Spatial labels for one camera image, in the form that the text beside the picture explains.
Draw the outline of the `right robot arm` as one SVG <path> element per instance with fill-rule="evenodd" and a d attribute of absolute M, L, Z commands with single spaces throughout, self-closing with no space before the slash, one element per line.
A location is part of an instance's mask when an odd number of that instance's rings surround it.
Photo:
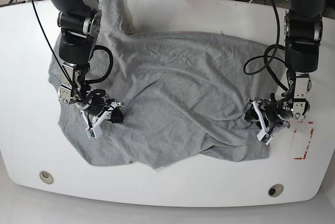
<path fill-rule="evenodd" d="M 112 52 L 105 46 L 96 44 L 102 11 L 98 0 L 51 0 L 59 11 L 58 26 L 61 29 L 57 61 L 62 60 L 61 85 L 58 89 L 59 101 L 65 105 L 75 104 L 86 123 L 86 133 L 90 138 L 102 134 L 101 123 L 109 120 L 121 123 L 122 103 L 106 98 L 103 89 L 91 89 L 92 84 L 106 80 L 113 68 Z M 106 73 L 93 80 L 87 80 L 90 59 L 95 51 L 107 53 L 109 65 Z"/>

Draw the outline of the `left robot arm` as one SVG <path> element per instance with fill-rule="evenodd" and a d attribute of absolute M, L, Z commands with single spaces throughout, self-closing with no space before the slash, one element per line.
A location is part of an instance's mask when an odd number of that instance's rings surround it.
<path fill-rule="evenodd" d="M 264 69 L 284 90 L 277 100 L 274 94 L 270 99 L 255 98 L 248 102 L 251 108 L 245 119 L 256 121 L 260 126 L 257 138 L 269 144 L 275 133 L 289 127 L 289 119 L 303 121 L 309 112 L 307 93 L 311 89 L 310 73 L 318 68 L 319 47 L 322 40 L 322 13 L 327 0 L 289 0 L 289 10 L 285 15 L 285 44 L 278 42 L 269 46 L 261 55 Z M 287 68 L 285 86 L 270 68 L 277 50 L 285 52 L 282 61 Z"/>

